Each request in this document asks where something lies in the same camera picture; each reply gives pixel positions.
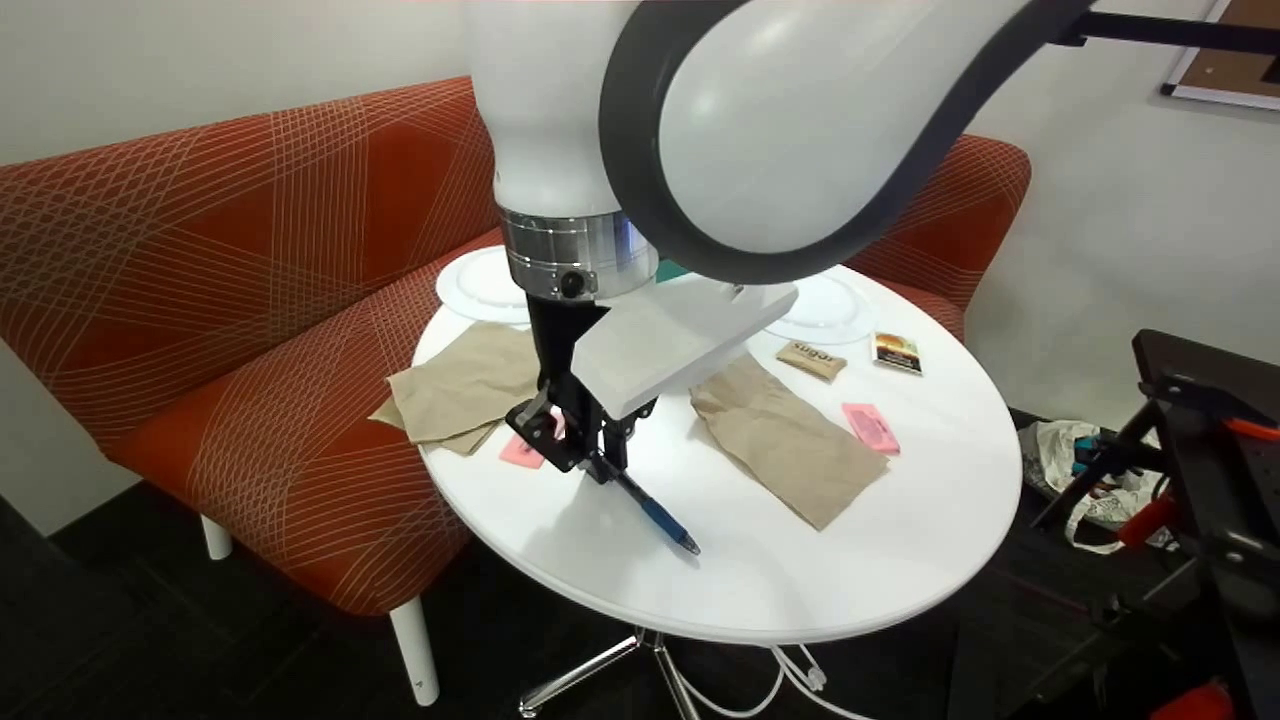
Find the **orange upholstered chair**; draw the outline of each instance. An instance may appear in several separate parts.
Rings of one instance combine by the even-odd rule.
[[[964,140],[857,269],[962,326],[1020,191]],[[399,430],[367,424],[435,311],[435,272],[495,242],[467,80],[226,118],[0,169],[0,335],[106,457],[293,585],[392,616],[435,694],[420,590],[466,532]]]

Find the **chair leg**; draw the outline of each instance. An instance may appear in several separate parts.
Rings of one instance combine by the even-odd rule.
[[[392,627],[395,627],[399,658],[404,658],[404,672],[413,685],[413,698],[420,707],[432,707],[439,694],[439,680],[435,680],[424,598],[410,598],[410,602],[392,609]]]
[[[234,557],[234,532],[226,532],[217,520],[199,515],[203,532],[203,550],[209,558],[227,558]]]

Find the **white wall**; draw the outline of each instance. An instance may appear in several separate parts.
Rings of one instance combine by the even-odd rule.
[[[1173,61],[1113,38],[1052,49],[977,118],[1035,163],[967,326],[1020,406],[1120,424],[1139,403],[1135,326],[1280,361],[1280,110],[1160,100]]]
[[[460,0],[0,0],[0,163],[460,69]],[[3,343],[0,406],[0,495],[40,532],[128,486]]]

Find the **pink paper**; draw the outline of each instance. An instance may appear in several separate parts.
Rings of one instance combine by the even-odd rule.
[[[507,441],[507,446],[499,453],[499,459],[517,463],[517,467],[543,467],[543,457],[537,446],[530,446],[520,434]]]
[[[875,403],[840,403],[840,406],[845,406],[850,430],[866,441],[875,457],[900,453]]]

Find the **blue pen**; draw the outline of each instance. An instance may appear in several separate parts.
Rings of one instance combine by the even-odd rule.
[[[653,498],[624,467],[604,463],[601,457],[594,457],[588,471],[624,484],[624,492],[639,505],[639,511],[684,550],[702,550],[697,539],[687,536],[687,527],[660,505]]]

